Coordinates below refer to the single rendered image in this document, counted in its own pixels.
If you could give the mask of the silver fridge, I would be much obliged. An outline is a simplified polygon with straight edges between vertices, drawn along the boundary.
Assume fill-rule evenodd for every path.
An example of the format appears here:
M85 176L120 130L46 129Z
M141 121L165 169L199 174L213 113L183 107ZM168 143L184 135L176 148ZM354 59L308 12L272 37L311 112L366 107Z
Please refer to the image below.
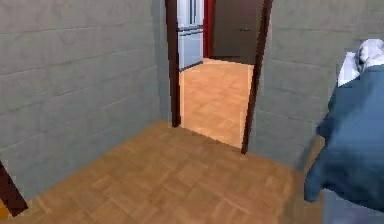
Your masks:
M177 0L179 69L203 60L204 0Z

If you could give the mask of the dark brown room door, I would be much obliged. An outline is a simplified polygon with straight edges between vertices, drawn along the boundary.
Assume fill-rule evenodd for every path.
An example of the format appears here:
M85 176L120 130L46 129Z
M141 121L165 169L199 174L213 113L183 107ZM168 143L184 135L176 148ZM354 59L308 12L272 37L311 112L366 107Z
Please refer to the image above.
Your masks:
M216 0L211 56L254 64L263 0ZM248 28L250 32L238 29Z

